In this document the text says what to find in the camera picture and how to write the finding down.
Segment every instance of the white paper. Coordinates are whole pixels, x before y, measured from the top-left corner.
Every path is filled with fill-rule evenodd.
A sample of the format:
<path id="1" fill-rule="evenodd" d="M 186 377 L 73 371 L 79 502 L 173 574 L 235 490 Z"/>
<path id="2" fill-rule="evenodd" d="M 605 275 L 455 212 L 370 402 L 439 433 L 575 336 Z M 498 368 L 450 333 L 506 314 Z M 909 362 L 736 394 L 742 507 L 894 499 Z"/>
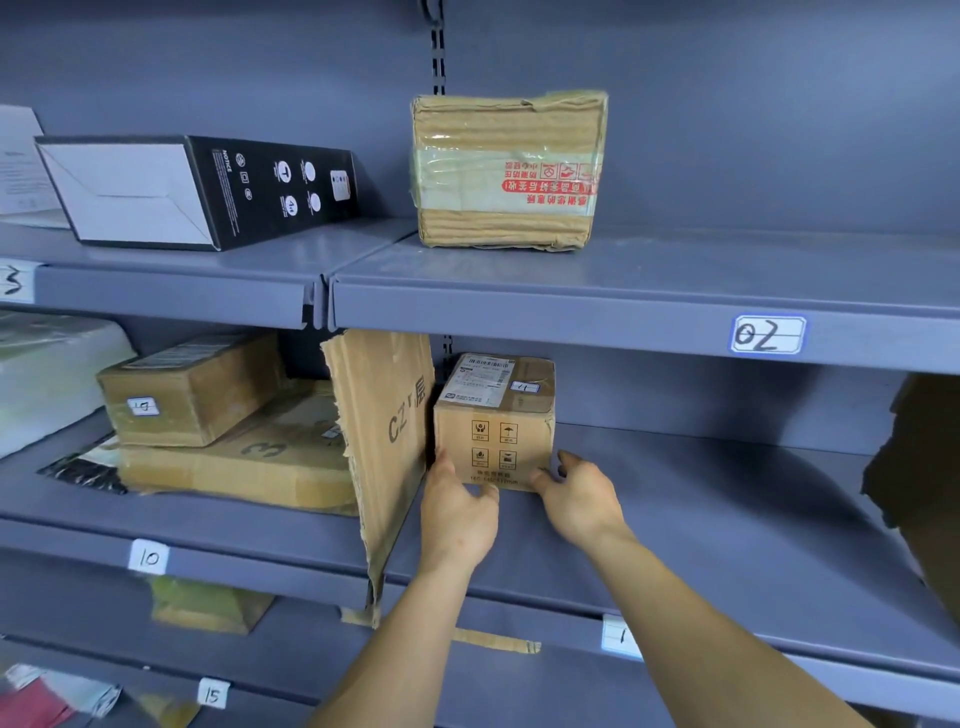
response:
<path id="1" fill-rule="evenodd" d="M 29 218 L 44 210 L 60 210 L 57 192 L 34 143 L 34 137 L 41 134 L 33 109 L 0 106 L 0 216 Z M 36 223 L 39 218 L 31 219 Z"/>
<path id="2" fill-rule="evenodd" d="M 457 365 L 440 399 L 477 407 L 499 407 L 513 370 L 513 359 L 468 354 Z"/>

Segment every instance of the label 1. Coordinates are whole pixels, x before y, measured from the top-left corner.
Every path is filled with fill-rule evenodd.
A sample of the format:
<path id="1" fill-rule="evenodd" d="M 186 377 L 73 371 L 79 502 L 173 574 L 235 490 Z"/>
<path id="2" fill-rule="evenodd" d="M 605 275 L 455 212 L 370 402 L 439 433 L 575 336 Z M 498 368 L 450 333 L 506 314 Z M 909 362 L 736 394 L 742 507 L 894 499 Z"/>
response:
<path id="1" fill-rule="evenodd" d="M 737 316 L 733 321 L 730 351 L 791 356 L 804 348 L 805 336 L 803 316 Z"/>
<path id="2" fill-rule="evenodd" d="M 157 541 L 136 539 L 130 546 L 130 561 L 127 569 L 162 576 L 167 572 L 170 547 Z"/>
<path id="3" fill-rule="evenodd" d="M 43 263 L 0 257 L 0 303 L 34 303 L 34 274 Z"/>
<path id="4" fill-rule="evenodd" d="M 156 417 L 160 414 L 153 397 L 131 397 L 127 400 L 127 406 L 136 417 Z"/>
<path id="5" fill-rule="evenodd" d="M 535 395 L 540 391 L 540 385 L 532 381 L 515 381 L 511 382 L 510 388 L 515 392 L 528 392 L 529 394 Z"/>
<path id="6" fill-rule="evenodd" d="M 227 681 L 205 677 L 197 686 L 197 704 L 222 711 L 227 706 L 229 690 L 230 683 Z"/>
<path id="7" fill-rule="evenodd" d="M 600 637 L 600 649 L 604 652 L 612 652 L 623 657 L 632 657 L 635 660 L 642 660 L 640 648 L 636 644 L 634 635 L 630 632 L 630 627 L 622 617 L 615 615 L 603 616 L 603 634 Z"/>
<path id="8" fill-rule="evenodd" d="M 499 407 L 513 370 L 513 359 L 468 354 L 460 360 L 440 399 L 476 407 Z"/>

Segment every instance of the hand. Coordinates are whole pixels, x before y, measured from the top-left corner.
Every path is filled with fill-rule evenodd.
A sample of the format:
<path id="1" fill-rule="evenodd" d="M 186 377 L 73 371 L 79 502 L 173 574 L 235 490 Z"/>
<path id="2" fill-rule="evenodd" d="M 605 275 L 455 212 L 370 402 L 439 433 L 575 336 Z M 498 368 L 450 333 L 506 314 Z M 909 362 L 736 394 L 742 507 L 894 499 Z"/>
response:
<path id="1" fill-rule="evenodd" d="M 610 479 L 593 463 L 572 452 L 560 450 L 557 455 L 560 475 L 566 483 L 539 470 L 530 478 L 530 485 L 543 498 L 547 518 L 560 535 L 583 550 L 607 534 L 633 538 Z"/>
<path id="2" fill-rule="evenodd" d="M 473 495 L 441 450 L 426 477 L 420 505 L 420 571 L 451 567 L 473 573 L 493 546 L 500 491 L 489 483 Z"/>

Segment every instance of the flattened cardboard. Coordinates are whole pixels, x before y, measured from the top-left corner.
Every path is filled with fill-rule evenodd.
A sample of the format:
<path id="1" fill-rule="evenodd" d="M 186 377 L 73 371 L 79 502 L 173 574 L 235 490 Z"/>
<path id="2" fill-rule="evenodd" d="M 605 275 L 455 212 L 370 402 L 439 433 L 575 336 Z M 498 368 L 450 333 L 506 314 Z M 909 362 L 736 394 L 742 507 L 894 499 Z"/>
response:
<path id="1" fill-rule="evenodd" d="M 355 516 L 337 405 L 328 381 L 289 391 L 205 448 L 120 448 L 131 490 L 190 490 Z"/>
<path id="2" fill-rule="evenodd" d="M 352 328 L 321 344 L 356 492 L 374 600 L 426 471 L 434 385 L 425 334 Z"/>
<path id="3" fill-rule="evenodd" d="M 429 246 L 584 247 L 603 163 L 607 103 L 604 91 L 530 99 L 418 97 L 412 107 L 413 191 L 420 239 Z M 528 194 L 535 173 L 537 188 Z"/>
<path id="4" fill-rule="evenodd" d="M 285 383 L 276 334 L 200 336 L 97 375 L 122 445 L 201 448 Z"/>
<path id="5" fill-rule="evenodd" d="M 529 491 L 536 468 L 549 468 L 556 430 L 556 374 L 549 359 L 499 356 L 514 363 L 505 380 L 503 400 L 496 407 L 451 401 L 450 386 L 471 357 L 463 354 L 454 376 L 434 407 L 437 448 L 446 448 L 457 474 L 468 483 L 493 483 L 501 488 Z M 516 385 L 534 385 L 537 392 L 517 391 Z"/>
<path id="6" fill-rule="evenodd" d="M 960 376 L 911 375 L 892 409 L 893 434 L 864 471 L 863 492 L 960 622 Z"/>

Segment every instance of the metal shelf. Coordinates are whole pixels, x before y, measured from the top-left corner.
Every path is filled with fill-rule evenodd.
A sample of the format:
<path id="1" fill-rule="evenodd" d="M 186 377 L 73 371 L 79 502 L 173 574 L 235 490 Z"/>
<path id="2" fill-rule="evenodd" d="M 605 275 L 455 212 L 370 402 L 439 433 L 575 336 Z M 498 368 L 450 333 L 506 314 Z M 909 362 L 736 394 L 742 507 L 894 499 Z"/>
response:
<path id="1" fill-rule="evenodd" d="M 333 276 L 331 325 L 729 356 L 738 316 L 802 316 L 777 359 L 958 374 L 958 276 L 960 241 L 933 236 L 624 228 L 550 255 L 412 237 Z"/>
<path id="2" fill-rule="evenodd" d="M 275 602 L 246 637 L 169 627 L 150 621 L 150 590 L 129 574 L 4 551 L 0 595 L 0 646 L 16 659 L 184 698 L 201 676 L 217 677 L 231 683 L 225 715 L 277 722 L 306 718 L 370 635 L 333 607 L 296 599 Z M 672 725 L 640 663 L 463 643 L 452 645 L 437 714 L 449 728 L 638 720 Z"/>
<path id="3" fill-rule="evenodd" d="M 866 457 L 577 425 L 558 425 L 557 445 L 601 465 L 634 532 L 694 590 L 839 695 L 960 720 L 960 630 L 849 495 Z M 387 609 L 419 534 L 417 501 Z M 539 497 L 503 491 L 460 626 L 599 653 L 605 613 L 619 612 Z"/>
<path id="4" fill-rule="evenodd" d="M 167 573 L 363 609 L 356 519 L 163 493 L 118 496 L 36 472 L 111 431 L 101 410 L 0 460 L 0 546 L 125 569 L 133 539 L 170 547 Z"/>
<path id="5" fill-rule="evenodd" d="M 273 328 L 326 326 L 327 280 L 417 227 L 351 220 L 256 245 L 200 253 L 81 245 L 70 231 L 0 225 L 0 257 L 33 260 L 36 305 Z"/>

